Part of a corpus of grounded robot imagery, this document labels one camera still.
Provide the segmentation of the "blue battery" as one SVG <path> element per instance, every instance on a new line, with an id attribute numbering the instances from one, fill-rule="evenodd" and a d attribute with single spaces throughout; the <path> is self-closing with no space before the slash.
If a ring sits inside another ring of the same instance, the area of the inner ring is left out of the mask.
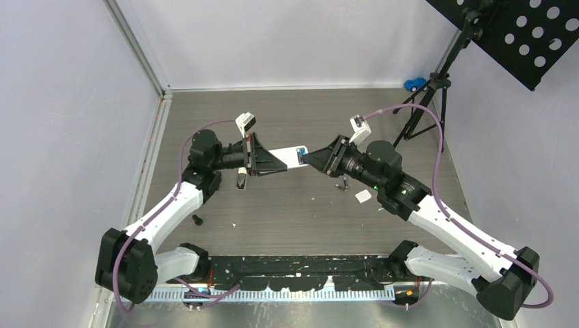
<path id="1" fill-rule="evenodd" d="M 304 164 L 304 160 L 303 160 L 303 156 L 305 154 L 305 149 L 303 147 L 301 148 L 297 148 L 296 149 L 296 154 L 298 157 L 298 164 L 299 165 L 303 165 Z"/>

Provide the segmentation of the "white remote control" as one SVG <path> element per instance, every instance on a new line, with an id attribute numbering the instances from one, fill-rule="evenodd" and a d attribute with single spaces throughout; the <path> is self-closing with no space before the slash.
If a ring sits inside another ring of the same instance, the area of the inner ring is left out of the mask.
<path id="1" fill-rule="evenodd" d="M 301 148 L 301 147 L 303 147 L 305 149 L 304 155 L 306 155 L 308 153 L 308 148 L 306 146 L 292 146 L 292 147 L 287 147 L 287 148 L 279 148 L 279 149 L 275 149 L 275 150 L 270 150 L 269 152 L 271 152 L 277 158 L 282 160 L 287 165 L 287 169 L 295 169 L 295 168 L 299 168 L 299 167 L 308 166 L 308 164 L 305 161 L 304 161 L 303 165 L 298 164 L 298 157 L 296 154 L 296 149 Z"/>

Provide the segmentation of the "white rectangular box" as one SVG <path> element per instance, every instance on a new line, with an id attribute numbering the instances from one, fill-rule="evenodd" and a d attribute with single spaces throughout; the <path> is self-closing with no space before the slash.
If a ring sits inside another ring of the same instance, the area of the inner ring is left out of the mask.
<path id="1" fill-rule="evenodd" d="M 236 176 L 236 188 L 237 190 L 245 190 L 249 174 L 245 167 L 240 167 Z"/>

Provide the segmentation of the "white battery cover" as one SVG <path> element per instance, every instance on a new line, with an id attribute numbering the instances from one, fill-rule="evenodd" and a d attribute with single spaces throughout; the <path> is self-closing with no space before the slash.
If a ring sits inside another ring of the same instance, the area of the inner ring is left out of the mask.
<path id="1" fill-rule="evenodd" d="M 372 194 L 367 189 L 365 189 L 356 193 L 355 198 L 359 204 L 363 204 L 372 198 Z"/>

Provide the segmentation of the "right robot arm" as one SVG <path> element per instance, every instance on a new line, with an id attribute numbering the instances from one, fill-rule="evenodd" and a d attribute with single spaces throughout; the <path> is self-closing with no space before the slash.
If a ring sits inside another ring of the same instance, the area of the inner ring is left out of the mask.
<path id="1" fill-rule="evenodd" d="M 527 306 L 537 283 L 539 254 L 528 246 L 516 249 L 500 242 L 437 200 L 430 188 L 403 172 L 402 157 L 390 142 L 373 141 L 361 152 L 339 135 L 302 158 L 322 174 L 349 176 L 373 188 L 386 211 L 428 231 L 460 255 L 454 258 L 403 241 L 389 263 L 396 279 L 417 275 L 452 285 L 503 320 L 513 320 Z"/>

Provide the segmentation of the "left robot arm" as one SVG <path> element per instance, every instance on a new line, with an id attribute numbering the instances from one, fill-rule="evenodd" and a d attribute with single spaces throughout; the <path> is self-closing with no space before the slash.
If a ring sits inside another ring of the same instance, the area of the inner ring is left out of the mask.
<path id="1" fill-rule="evenodd" d="M 304 146 L 268 151 L 252 133 L 223 146 L 210 129 L 196 131 L 188 165 L 172 190 L 142 218 L 123 230 L 109 229 L 102 236 L 95 283 L 134 304 L 143 303 L 154 287 L 173 279 L 203 282 L 210 273 L 208 252 L 191 243 L 160 254 L 159 247 L 180 223 L 202 207 L 218 190 L 224 169 L 246 168 L 263 176 L 304 165 Z"/>

